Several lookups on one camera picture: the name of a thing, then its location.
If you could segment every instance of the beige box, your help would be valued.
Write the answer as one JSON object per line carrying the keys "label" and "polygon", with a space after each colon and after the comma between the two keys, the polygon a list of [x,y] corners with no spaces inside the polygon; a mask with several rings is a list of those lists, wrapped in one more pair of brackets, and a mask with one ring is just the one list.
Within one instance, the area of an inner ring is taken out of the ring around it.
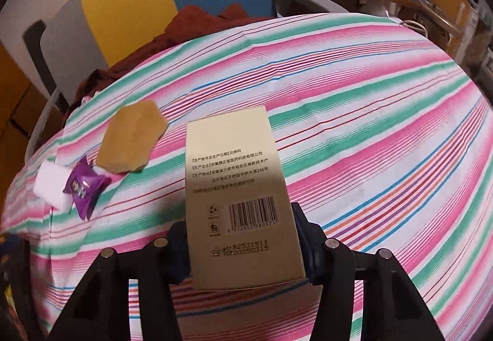
{"label": "beige box", "polygon": [[251,288],[305,277],[263,106],[187,124],[185,190],[195,289]]}

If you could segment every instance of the metal bolt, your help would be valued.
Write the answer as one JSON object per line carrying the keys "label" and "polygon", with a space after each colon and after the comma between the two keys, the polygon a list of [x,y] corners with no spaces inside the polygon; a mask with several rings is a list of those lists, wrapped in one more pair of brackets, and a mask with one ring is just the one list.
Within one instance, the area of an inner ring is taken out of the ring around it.
{"label": "metal bolt", "polygon": [[161,237],[154,240],[154,246],[156,248],[163,248],[166,245],[168,245],[168,240],[166,238]]}
{"label": "metal bolt", "polygon": [[339,241],[335,238],[326,239],[325,246],[330,249],[336,249],[339,246]]}
{"label": "metal bolt", "polygon": [[392,257],[392,252],[385,248],[378,251],[378,254],[384,259],[390,259]]}
{"label": "metal bolt", "polygon": [[114,253],[114,250],[113,248],[105,248],[101,251],[101,256],[103,258],[109,258],[110,256],[112,256]]}

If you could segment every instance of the tablecloth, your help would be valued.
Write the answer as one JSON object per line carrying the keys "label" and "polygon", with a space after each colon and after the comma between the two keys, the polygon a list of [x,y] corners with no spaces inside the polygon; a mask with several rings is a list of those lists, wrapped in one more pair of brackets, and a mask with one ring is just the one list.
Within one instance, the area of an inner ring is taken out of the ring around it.
{"label": "tablecloth", "polygon": [[[93,160],[109,118],[154,100],[169,120],[141,172],[112,175],[90,220],[32,192],[45,159]],[[291,201],[351,249],[392,250],[447,340],[469,339],[493,302],[493,114],[442,50],[386,18],[315,14],[231,29],[161,52],[69,118],[13,181],[2,230],[31,241],[49,330],[104,247],[143,247],[184,217],[186,123],[264,105]],[[227,292],[173,286],[184,339],[308,339],[320,287]],[[136,281],[133,339],[141,339]],[[362,284],[352,339],[361,333]]]}

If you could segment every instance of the purple packet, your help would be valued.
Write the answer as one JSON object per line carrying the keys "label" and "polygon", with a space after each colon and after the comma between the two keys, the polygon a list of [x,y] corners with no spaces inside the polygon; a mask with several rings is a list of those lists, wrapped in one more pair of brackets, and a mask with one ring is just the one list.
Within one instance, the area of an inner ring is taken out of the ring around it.
{"label": "purple packet", "polygon": [[85,220],[89,210],[94,208],[99,194],[108,183],[109,179],[97,174],[87,163],[87,157],[84,156],[68,176],[63,192],[72,195],[79,217]]}

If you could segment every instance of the red cloth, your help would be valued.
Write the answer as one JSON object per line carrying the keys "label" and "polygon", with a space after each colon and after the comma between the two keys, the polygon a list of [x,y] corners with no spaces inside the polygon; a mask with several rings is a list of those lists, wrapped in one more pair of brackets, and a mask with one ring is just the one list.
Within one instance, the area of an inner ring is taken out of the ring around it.
{"label": "red cloth", "polygon": [[85,81],[80,83],[75,95],[75,102],[68,108],[65,119],[80,106],[83,97],[94,96],[94,93],[102,91],[141,62],[161,51],[205,35],[269,19],[271,17],[248,17],[238,3],[228,6],[217,17],[206,13],[198,6],[186,6],[168,24],[163,34],[138,48],[109,69],[93,71]]}

